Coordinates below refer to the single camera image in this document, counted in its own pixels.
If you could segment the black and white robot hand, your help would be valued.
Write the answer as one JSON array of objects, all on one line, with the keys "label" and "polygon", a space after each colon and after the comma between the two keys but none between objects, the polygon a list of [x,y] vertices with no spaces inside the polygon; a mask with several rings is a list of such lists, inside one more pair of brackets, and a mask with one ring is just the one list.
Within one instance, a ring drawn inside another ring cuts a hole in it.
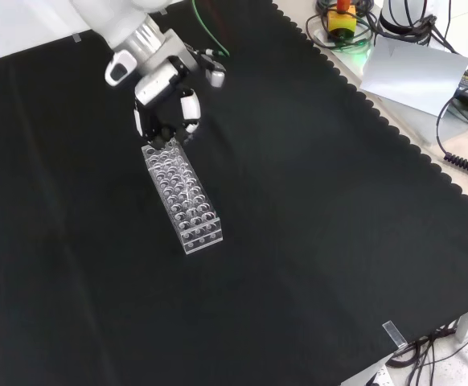
[{"label": "black and white robot hand", "polygon": [[[188,74],[201,68],[209,84],[221,88],[226,69],[218,59],[226,55],[224,51],[211,48],[197,50],[172,30],[165,34],[162,46],[145,63],[149,73],[134,89],[137,130],[148,144],[160,150],[171,140],[183,143],[199,128],[202,119],[199,97],[183,81]],[[161,121],[157,115],[158,106],[174,94],[180,98],[180,125]]]}]

